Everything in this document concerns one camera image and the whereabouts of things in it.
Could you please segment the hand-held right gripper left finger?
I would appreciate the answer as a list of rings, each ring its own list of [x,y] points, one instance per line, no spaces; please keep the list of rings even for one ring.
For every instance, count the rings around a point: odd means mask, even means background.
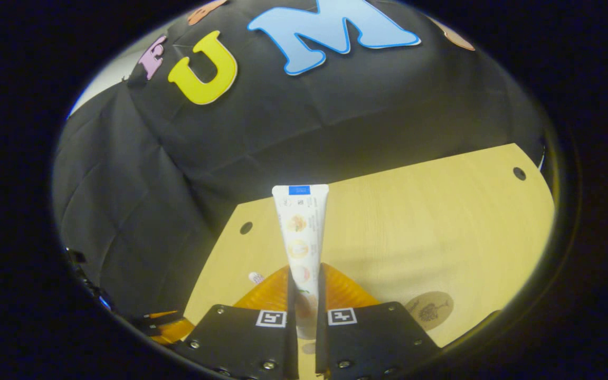
[[[175,353],[215,379],[297,379],[296,295],[283,267],[234,305],[212,305]]]

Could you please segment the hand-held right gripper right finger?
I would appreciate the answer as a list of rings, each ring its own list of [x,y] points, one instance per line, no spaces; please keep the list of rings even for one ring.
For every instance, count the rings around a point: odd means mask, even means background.
[[[406,379],[441,353],[407,308],[319,267],[315,371],[325,379]]]

